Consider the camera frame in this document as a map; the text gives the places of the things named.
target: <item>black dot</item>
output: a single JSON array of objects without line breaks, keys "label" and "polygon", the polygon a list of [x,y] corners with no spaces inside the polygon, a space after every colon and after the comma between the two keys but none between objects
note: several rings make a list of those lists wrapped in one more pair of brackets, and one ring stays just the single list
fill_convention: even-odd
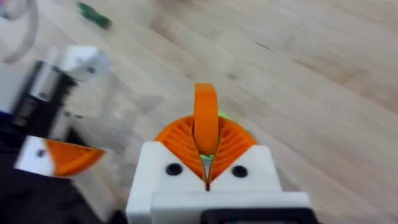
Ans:
[{"label": "black dot", "polygon": [[91,73],[91,74],[94,74],[94,73],[95,73],[95,68],[93,68],[93,67],[88,67],[88,68],[87,68],[87,72],[88,72],[88,73]]},{"label": "black dot", "polygon": [[243,178],[248,175],[248,170],[244,166],[234,166],[232,168],[232,174],[235,177]]},{"label": "black dot", "polygon": [[39,150],[36,152],[36,156],[37,156],[37,157],[43,157],[44,154],[45,154],[45,150],[44,150],[44,149],[39,149]]},{"label": "black dot", "polygon": [[180,164],[174,163],[174,164],[169,164],[166,167],[166,173],[168,175],[179,175],[182,173],[182,166]]}]

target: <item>orange 3d-printed part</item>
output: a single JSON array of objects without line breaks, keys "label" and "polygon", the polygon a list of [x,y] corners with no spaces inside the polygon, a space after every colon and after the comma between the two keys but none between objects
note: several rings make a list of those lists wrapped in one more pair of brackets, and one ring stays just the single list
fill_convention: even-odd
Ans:
[{"label": "orange 3d-printed part", "polygon": [[[155,139],[163,143],[199,178],[210,183],[256,141],[235,122],[218,116],[217,95],[211,84],[195,85],[192,116],[169,124]],[[214,155],[206,178],[200,154]]]},{"label": "orange 3d-printed part", "polygon": [[94,164],[104,154],[100,149],[49,139],[45,140],[45,144],[54,161],[54,174],[57,176],[76,174]]},{"label": "orange 3d-printed part", "polygon": [[200,154],[214,155],[218,146],[217,95],[212,84],[195,84],[193,138]]}]

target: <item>light wood floor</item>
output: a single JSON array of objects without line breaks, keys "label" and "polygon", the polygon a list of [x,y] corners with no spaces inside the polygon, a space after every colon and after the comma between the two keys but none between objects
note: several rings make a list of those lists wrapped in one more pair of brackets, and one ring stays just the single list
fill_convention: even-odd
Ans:
[{"label": "light wood floor", "polygon": [[[39,0],[37,43],[18,65],[54,46],[103,49],[121,80],[110,138],[132,161],[192,113],[195,82],[212,82],[220,109],[272,149],[285,188],[308,192],[321,221],[398,223],[398,1],[84,2],[112,29],[85,21],[74,1]],[[1,51],[24,29],[0,22]],[[76,113],[99,116],[96,86],[71,99]]]}]

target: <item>green object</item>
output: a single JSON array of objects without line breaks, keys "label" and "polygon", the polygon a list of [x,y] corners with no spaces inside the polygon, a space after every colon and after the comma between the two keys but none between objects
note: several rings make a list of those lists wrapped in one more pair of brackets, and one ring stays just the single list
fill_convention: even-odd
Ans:
[{"label": "green object", "polygon": [[111,26],[112,21],[96,12],[95,9],[93,9],[91,6],[82,2],[78,2],[78,7],[80,8],[80,14],[82,16],[84,16],[86,19],[93,21],[102,29],[108,29]]},{"label": "green object", "polygon": [[201,159],[206,161],[212,161],[214,156],[213,155],[200,155]]},{"label": "green object", "polygon": [[230,119],[232,120],[226,113],[218,110],[218,116],[222,117],[222,118],[226,118],[226,119]]}]

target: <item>white cable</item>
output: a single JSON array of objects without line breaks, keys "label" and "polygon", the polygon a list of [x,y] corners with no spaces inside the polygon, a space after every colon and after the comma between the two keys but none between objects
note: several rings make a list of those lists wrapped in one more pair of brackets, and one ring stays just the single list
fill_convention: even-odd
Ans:
[{"label": "white cable", "polygon": [[29,25],[22,43],[18,46],[17,50],[2,59],[6,64],[13,64],[19,61],[33,46],[36,40],[37,31],[39,29],[39,9],[36,0],[27,0],[26,8],[19,10],[17,13],[6,12],[4,17],[9,21],[20,19],[25,12],[29,11]]}]

